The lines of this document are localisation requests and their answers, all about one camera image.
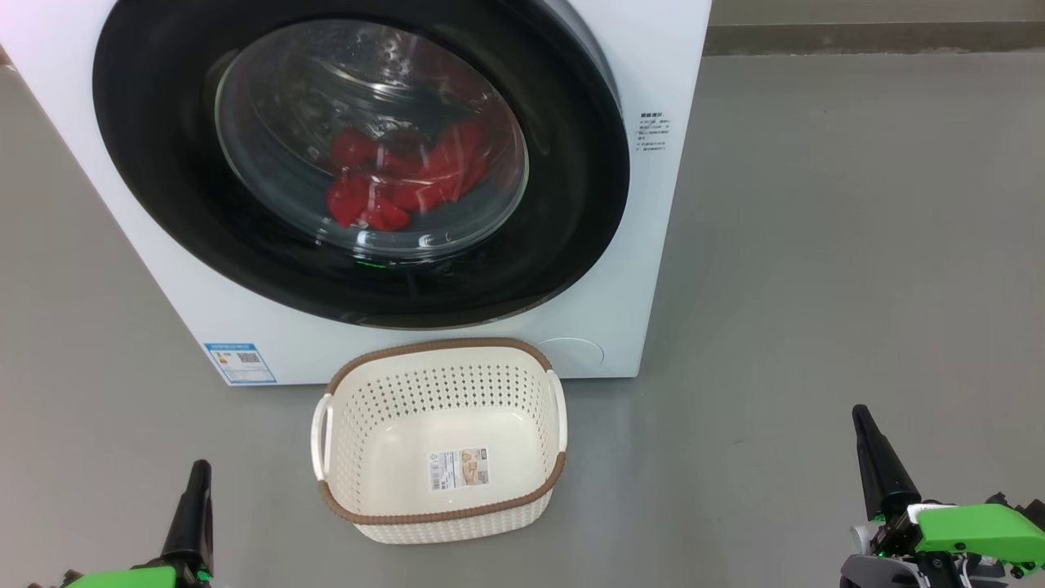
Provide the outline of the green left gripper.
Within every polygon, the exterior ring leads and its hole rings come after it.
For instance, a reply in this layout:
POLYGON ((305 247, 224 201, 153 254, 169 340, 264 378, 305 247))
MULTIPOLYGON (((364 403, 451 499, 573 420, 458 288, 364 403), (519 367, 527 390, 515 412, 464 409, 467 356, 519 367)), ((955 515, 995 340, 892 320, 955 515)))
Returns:
POLYGON ((213 565, 211 465, 198 458, 161 551, 161 559, 183 565, 143 565, 112 572, 68 570, 57 586, 29 588, 211 588, 213 565))

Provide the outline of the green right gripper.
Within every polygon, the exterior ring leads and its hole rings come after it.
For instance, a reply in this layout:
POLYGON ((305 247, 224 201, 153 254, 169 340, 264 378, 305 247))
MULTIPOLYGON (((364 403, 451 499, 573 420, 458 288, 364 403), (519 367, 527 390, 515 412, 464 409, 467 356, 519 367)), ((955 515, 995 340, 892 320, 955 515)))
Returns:
POLYGON ((861 488, 869 522, 851 530, 855 554, 841 588, 1008 588, 1045 574, 1045 502, 981 505, 922 501, 870 410, 852 407, 861 488))

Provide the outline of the red garment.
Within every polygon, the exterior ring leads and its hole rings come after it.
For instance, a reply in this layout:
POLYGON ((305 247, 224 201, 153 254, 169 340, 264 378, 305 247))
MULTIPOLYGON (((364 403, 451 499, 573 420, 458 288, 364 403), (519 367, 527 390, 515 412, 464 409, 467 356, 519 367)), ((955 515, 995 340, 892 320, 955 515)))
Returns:
POLYGON ((456 203, 485 174, 488 131, 481 116, 448 124, 429 140, 418 131, 394 130, 373 139, 345 127, 330 145, 336 179, 326 193, 332 219, 381 232, 399 232, 413 216, 456 203))

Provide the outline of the black round glass washer door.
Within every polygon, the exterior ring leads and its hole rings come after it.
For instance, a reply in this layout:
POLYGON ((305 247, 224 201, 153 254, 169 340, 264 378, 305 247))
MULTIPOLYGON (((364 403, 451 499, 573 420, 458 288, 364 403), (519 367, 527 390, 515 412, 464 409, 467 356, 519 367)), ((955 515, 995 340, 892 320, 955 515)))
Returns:
POLYGON ((104 148, 195 260, 336 323, 443 330, 567 290, 629 189, 616 79, 570 0, 116 0, 95 50, 104 148), (327 209, 345 127, 429 140, 481 116, 489 160, 399 232, 327 209))

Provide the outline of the cream perforated basket brown rim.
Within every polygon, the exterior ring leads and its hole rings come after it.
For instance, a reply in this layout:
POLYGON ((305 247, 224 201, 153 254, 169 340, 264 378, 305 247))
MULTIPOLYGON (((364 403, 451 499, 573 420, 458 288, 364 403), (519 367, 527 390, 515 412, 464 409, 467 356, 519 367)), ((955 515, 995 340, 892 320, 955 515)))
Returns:
POLYGON ((344 364, 314 409, 321 498, 373 541, 419 545, 533 524, 567 458, 563 384, 508 338, 411 344, 344 364), (429 453, 485 447, 490 483, 429 491, 429 453))

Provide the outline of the white front-load washing machine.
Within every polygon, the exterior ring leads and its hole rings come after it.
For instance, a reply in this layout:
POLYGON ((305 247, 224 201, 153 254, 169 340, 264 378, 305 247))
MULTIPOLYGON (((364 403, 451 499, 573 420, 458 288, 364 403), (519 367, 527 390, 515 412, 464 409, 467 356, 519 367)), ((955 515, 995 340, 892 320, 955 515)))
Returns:
POLYGON ((443 330, 336 323, 276 304, 209 269, 154 222, 116 171, 95 113, 95 50, 115 2, 0 0, 0 47, 202 350, 252 343, 276 385, 323 384, 370 351, 468 338, 533 345, 560 377, 638 375, 710 0, 570 0, 620 97, 631 164, 622 224, 567 290, 522 313, 443 330))

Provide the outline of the blue energy label sticker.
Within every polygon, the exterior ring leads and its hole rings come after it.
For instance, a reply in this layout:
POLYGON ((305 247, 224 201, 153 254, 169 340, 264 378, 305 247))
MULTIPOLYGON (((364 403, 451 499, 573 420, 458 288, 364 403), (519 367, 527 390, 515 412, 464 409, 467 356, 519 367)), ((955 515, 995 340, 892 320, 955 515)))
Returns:
POLYGON ((271 368, 252 343, 206 343, 204 350, 231 386, 275 385, 271 368))

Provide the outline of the paper label with barcode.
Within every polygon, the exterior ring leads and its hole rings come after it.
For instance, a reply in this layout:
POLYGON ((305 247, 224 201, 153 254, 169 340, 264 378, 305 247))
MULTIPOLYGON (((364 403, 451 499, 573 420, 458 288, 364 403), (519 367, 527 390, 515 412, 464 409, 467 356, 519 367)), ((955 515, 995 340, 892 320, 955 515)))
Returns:
POLYGON ((489 451, 485 447, 429 453, 429 491, 444 492, 490 483, 489 451))

